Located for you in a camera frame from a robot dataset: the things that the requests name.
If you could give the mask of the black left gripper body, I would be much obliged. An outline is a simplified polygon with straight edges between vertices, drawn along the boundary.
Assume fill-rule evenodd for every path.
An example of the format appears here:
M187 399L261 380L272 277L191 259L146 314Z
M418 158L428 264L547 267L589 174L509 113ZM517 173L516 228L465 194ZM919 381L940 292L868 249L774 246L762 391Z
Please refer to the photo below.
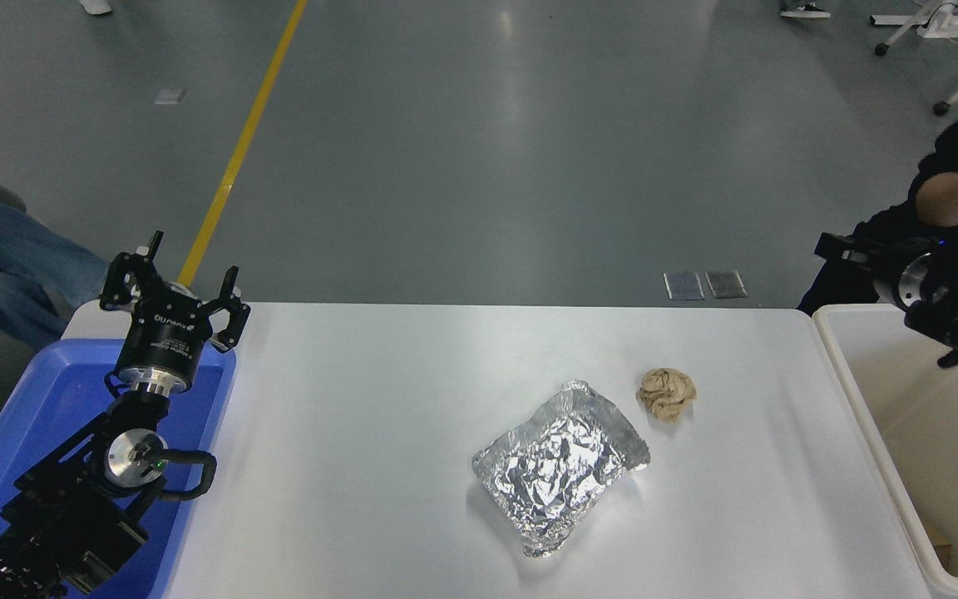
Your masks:
M131 307L131 326L116 363L118 379L141 370L160 370L193 379L205 342L212 336L209 315L183 287L141 296Z

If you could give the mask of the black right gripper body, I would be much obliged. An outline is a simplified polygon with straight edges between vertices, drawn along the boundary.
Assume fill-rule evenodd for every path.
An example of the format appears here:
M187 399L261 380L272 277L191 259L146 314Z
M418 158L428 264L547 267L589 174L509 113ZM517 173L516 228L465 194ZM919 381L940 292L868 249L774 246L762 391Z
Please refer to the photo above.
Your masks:
M879 300L889 304L905 304L901 297L902 274L913 261L910 244L886 244L873 256L873 284Z

